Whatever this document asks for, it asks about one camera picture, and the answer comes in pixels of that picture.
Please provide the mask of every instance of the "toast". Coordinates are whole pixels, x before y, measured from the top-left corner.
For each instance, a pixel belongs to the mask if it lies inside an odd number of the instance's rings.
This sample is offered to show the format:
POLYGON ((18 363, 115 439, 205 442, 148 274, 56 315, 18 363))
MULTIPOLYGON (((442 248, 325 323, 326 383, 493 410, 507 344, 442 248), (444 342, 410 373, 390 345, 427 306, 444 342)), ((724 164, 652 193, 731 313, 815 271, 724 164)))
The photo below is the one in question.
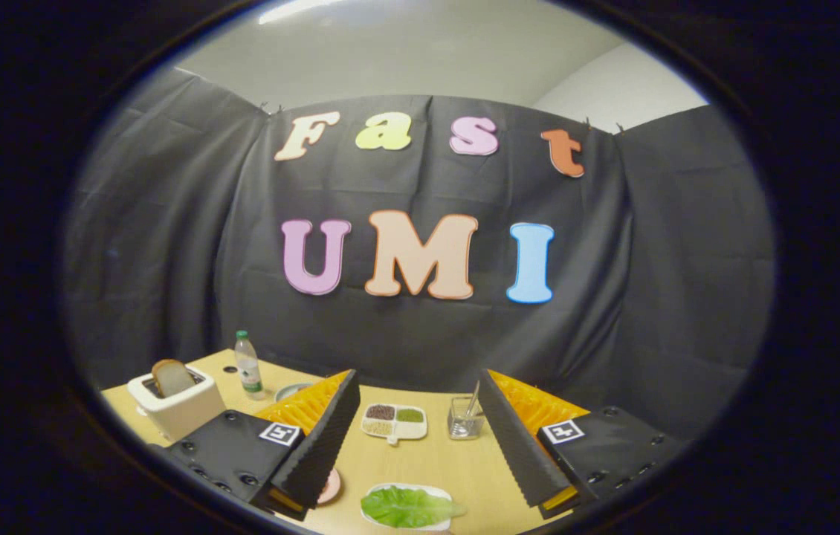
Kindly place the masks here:
POLYGON ((155 387, 159 390, 159 395, 164 398, 196 385, 196 380, 185 368, 184 363, 173 359, 165 359, 155 363, 152 367, 152 378, 155 379, 155 387))

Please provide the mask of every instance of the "water bottle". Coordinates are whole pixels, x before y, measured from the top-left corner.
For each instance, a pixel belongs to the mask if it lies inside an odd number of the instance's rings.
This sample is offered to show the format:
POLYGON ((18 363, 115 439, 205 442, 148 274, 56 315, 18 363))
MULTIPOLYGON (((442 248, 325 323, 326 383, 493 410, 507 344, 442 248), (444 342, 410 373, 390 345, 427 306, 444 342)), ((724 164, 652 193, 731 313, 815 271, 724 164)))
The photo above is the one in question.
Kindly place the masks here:
POLYGON ((236 332, 236 365, 245 395, 253 400, 265 397, 261 389, 261 372, 258 370, 258 355, 254 352, 246 331, 236 332))

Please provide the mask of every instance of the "bottle label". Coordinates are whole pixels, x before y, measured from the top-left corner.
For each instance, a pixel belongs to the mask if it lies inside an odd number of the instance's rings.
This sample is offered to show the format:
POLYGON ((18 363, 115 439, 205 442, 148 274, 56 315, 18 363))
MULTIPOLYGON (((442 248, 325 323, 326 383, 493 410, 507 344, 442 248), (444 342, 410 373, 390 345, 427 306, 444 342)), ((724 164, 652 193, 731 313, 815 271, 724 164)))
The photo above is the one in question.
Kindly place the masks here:
POLYGON ((246 392, 261 392, 261 372, 258 372, 257 366, 256 368, 240 369, 239 375, 246 392))

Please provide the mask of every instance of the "ceiling light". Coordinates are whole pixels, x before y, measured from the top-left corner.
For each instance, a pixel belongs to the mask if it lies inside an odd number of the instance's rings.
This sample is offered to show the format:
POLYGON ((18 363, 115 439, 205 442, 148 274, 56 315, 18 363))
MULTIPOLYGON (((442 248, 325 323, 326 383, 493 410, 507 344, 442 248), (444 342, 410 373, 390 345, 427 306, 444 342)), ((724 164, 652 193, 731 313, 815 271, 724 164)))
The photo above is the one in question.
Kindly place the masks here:
POLYGON ((260 17, 258 17, 258 24, 274 22, 294 15, 295 13, 310 10, 312 7, 327 6, 328 4, 334 4, 339 1, 340 0, 293 0, 287 4, 281 4, 281 6, 275 7, 273 10, 265 11, 260 17))

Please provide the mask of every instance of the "blue letter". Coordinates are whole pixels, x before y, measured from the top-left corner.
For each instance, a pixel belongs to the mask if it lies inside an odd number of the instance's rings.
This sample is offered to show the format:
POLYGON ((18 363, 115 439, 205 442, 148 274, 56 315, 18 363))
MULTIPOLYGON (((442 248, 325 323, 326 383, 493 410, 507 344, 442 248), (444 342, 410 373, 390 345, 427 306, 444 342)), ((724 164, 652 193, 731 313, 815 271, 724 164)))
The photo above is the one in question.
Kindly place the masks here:
POLYGON ((519 265, 516 284, 505 291, 506 297, 515 302, 549 301, 552 291, 546 285, 546 261, 555 231, 548 224, 517 223, 509 234, 519 242, 519 265))

